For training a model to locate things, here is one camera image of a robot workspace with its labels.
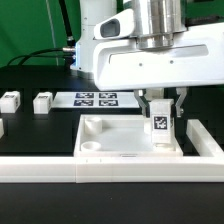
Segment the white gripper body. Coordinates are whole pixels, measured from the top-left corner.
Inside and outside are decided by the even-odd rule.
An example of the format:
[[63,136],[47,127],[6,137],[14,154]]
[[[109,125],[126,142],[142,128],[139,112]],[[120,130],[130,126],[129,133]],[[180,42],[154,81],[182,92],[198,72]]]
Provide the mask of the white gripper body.
[[186,28],[177,15],[129,8],[97,24],[94,38],[101,90],[224,84],[224,22]]

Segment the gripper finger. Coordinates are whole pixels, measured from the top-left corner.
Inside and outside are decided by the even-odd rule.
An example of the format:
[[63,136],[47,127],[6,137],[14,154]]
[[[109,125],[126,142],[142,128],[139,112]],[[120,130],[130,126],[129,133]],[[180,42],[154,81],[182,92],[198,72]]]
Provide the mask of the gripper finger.
[[176,94],[178,95],[178,99],[175,103],[175,111],[176,116],[180,118],[182,114],[184,113],[184,110],[182,108],[182,104],[187,96],[188,88],[187,87],[178,87],[176,89]]
[[150,117],[150,105],[149,101],[145,97],[145,90],[135,90],[134,97],[137,100],[140,108],[142,109],[142,115],[149,118]]

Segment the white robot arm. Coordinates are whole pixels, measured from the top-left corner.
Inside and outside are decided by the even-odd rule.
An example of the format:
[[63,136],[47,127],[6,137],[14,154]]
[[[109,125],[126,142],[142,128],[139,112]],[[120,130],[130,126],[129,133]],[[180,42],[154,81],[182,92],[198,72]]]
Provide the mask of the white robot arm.
[[187,20],[186,0],[80,0],[82,34],[71,68],[101,91],[132,90],[142,112],[152,88],[224,84],[224,22]]

